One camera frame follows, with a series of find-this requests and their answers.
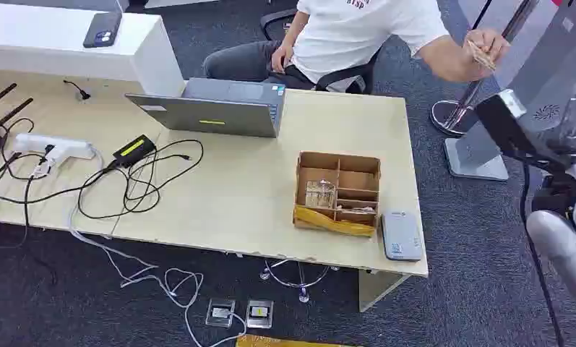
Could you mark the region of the person's left hand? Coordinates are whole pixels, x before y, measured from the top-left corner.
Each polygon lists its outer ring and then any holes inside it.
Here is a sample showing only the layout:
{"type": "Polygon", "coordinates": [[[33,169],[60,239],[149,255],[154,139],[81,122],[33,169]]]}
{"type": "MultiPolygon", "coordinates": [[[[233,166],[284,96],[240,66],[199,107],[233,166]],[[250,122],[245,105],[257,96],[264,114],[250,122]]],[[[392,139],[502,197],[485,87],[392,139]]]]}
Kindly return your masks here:
{"type": "Polygon", "coordinates": [[[472,45],[488,56],[489,60],[498,66],[500,61],[509,51],[511,44],[496,30],[475,29],[467,32],[463,44],[467,67],[471,69],[476,79],[490,76],[494,70],[482,65],[475,59],[475,51],[472,45]]]}

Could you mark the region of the person's right hand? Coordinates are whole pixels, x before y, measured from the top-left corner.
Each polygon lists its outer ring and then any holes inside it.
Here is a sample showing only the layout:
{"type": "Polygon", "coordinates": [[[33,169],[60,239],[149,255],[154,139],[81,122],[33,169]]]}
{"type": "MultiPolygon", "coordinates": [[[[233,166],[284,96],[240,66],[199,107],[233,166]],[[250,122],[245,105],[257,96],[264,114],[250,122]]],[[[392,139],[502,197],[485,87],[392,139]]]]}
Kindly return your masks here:
{"type": "Polygon", "coordinates": [[[290,64],[293,55],[293,47],[282,43],[271,56],[272,71],[276,73],[285,73],[285,68],[290,64]]]}

